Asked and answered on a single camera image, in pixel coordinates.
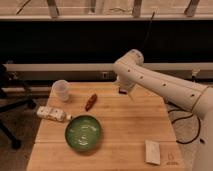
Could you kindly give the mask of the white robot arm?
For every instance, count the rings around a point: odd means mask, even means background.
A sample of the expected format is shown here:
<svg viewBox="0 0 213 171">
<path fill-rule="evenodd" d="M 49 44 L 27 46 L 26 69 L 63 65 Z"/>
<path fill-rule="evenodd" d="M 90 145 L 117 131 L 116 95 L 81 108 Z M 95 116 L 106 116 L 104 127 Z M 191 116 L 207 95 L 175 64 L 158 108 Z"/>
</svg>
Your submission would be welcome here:
<svg viewBox="0 0 213 171">
<path fill-rule="evenodd" d="M 213 87 L 146 69 L 143 63 L 143 54 L 137 49 L 114 62 L 120 90 L 130 92 L 138 84 L 202 119 L 192 171 L 213 171 Z"/>
</svg>

